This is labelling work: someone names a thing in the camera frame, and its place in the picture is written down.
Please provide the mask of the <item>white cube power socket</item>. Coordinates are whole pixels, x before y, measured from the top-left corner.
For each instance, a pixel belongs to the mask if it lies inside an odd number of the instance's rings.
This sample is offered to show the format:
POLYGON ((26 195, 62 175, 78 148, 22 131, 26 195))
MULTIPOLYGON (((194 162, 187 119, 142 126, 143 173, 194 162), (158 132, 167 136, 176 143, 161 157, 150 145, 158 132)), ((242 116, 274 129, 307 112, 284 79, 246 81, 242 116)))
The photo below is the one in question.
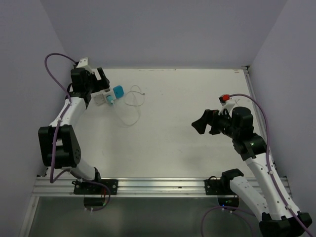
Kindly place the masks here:
POLYGON ((108 95, 112 95, 116 99, 114 92, 111 88, 100 90, 99 92, 94 92, 91 94, 91 97, 96 106, 101 106, 102 104, 107 103, 106 96, 108 95))

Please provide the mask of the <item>teal usb charger plug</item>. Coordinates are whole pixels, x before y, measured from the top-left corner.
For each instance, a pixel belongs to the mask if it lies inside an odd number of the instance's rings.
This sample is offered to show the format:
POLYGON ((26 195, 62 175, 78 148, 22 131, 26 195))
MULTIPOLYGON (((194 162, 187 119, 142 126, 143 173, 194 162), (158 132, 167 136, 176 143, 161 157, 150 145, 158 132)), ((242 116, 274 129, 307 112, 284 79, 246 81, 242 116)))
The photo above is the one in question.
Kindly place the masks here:
POLYGON ((113 105, 115 102, 115 98, 112 95, 106 96, 106 101, 109 105, 113 105))

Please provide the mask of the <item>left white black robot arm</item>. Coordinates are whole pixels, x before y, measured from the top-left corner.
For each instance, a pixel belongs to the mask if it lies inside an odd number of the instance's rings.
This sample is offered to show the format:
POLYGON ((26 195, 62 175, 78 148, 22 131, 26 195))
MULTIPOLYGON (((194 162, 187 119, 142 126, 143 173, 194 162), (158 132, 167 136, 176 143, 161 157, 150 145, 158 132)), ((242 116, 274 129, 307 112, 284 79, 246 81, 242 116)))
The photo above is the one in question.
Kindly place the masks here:
POLYGON ((39 145, 43 164, 50 167, 50 182, 55 182, 60 175, 54 176, 55 169, 70 172, 78 179, 86 180, 85 188, 92 194, 102 190, 103 182, 97 168, 81 160, 81 149, 74 127, 80 116, 87 109, 91 94, 110 88, 110 82, 102 68, 97 68, 100 80, 94 72, 83 67, 71 70, 73 91, 66 96, 63 109, 57 118, 38 131, 39 145))

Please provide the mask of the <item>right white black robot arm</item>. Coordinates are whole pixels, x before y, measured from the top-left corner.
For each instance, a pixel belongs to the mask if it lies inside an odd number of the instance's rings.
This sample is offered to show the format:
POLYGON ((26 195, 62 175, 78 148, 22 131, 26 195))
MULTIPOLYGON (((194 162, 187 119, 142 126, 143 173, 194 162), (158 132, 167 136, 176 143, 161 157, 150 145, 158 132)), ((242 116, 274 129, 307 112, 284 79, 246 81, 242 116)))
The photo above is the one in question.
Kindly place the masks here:
POLYGON ((210 125, 211 135, 224 134, 232 139, 234 149, 254 174, 261 192, 254 189, 238 169, 222 173, 222 192, 237 194, 259 221, 264 237, 299 237, 312 224, 310 215, 301 212, 282 184, 268 155, 264 139, 254 133, 253 115, 246 107, 205 110, 192 127, 204 134, 210 125))

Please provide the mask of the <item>blue square plug adapter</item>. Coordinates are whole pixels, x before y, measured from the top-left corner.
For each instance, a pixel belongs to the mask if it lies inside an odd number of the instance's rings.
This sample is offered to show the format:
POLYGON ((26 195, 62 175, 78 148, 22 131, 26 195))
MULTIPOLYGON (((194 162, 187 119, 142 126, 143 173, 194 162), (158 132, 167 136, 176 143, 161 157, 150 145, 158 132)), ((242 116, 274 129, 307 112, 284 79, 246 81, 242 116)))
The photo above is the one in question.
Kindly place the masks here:
POLYGON ((121 85, 117 85, 113 88, 114 95, 116 99, 122 98, 124 96, 124 89, 121 85))

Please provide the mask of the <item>right side aluminium rail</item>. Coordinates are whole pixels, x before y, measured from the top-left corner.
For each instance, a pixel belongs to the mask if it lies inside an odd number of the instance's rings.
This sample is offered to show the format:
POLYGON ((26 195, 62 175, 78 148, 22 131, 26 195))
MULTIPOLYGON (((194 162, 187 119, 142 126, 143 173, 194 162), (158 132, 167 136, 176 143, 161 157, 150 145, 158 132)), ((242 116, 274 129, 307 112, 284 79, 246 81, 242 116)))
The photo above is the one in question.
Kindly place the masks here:
POLYGON ((266 154, 265 154, 265 161, 266 161, 266 165, 268 167, 268 171, 269 174, 272 178, 275 178, 277 175, 277 172, 275 171, 275 167, 274 167, 274 160, 273 158, 270 157, 270 128, 269 128, 269 123, 267 120, 267 116, 266 113, 263 110, 263 107, 260 105, 260 103, 258 102, 258 100, 256 99, 255 93, 254 93, 254 89, 253 86, 251 84, 251 79, 250 79, 250 73, 249 73, 249 66, 242 66, 241 68, 243 70, 245 79, 246 79, 246 83, 249 89, 249 96, 250 99, 252 101, 252 103, 254 104, 255 108, 255 114, 258 120, 258 124, 259 124, 259 128, 261 131, 261 134, 263 135, 263 138, 266 141, 266 154))

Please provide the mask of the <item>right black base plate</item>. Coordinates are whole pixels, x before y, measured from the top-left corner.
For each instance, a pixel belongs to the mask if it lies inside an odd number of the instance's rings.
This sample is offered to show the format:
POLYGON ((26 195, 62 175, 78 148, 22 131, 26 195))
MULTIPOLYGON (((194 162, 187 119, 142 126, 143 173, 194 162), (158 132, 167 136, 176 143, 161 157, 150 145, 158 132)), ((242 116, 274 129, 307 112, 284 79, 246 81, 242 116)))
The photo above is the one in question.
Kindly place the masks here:
POLYGON ((223 181, 222 178, 218 178, 216 176, 210 176, 208 179, 205 179, 204 188, 206 195, 235 195, 235 193, 230 189, 229 183, 227 181, 223 181))

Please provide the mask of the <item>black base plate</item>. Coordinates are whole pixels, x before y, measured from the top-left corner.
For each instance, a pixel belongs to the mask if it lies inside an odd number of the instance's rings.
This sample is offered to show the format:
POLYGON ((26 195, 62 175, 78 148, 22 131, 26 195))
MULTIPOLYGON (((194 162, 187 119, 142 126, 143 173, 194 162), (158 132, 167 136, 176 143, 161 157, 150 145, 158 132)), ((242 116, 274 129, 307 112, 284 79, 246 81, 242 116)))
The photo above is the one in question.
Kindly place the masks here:
POLYGON ((223 181, 222 178, 218 178, 216 176, 210 176, 208 179, 205 179, 204 188, 206 195, 235 195, 235 193, 230 189, 229 183, 227 181, 223 181))
POLYGON ((80 182, 78 180, 72 181, 74 187, 74 194, 75 195, 101 195, 107 194, 108 192, 104 188, 110 190, 111 195, 116 195, 119 187, 119 181, 117 179, 102 179, 100 181, 103 185, 95 185, 90 184, 88 182, 80 182))

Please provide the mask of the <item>aluminium extrusion rail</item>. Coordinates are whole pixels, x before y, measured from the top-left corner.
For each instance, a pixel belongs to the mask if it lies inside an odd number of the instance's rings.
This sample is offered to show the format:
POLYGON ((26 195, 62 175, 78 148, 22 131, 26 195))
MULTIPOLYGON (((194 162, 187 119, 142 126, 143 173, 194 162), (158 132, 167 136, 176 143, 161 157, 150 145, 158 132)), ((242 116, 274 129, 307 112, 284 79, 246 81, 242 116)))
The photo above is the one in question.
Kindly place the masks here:
MULTIPOLYGON (((115 178, 106 179, 106 186, 116 198, 203 198, 204 178, 115 178)), ((38 177, 32 190, 34 197, 79 197, 75 178, 64 176, 51 184, 47 177, 38 177)))

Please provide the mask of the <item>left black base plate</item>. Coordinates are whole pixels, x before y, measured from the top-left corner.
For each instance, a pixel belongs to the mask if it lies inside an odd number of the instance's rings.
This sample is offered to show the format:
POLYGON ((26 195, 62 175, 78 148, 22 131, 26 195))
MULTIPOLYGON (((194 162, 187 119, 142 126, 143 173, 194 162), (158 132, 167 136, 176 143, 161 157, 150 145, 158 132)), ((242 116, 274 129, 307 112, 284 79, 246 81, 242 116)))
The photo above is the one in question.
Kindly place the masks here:
POLYGON ((100 181, 103 185, 95 185, 90 184, 88 182, 80 182, 78 180, 72 181, 74 187, 74 194, 75 195, 101 195, 107 194, 108 192, 104 188, 110 190, 111 195, 116 195, 119 187, 119 181, 117 179, 102 179, 100 181))

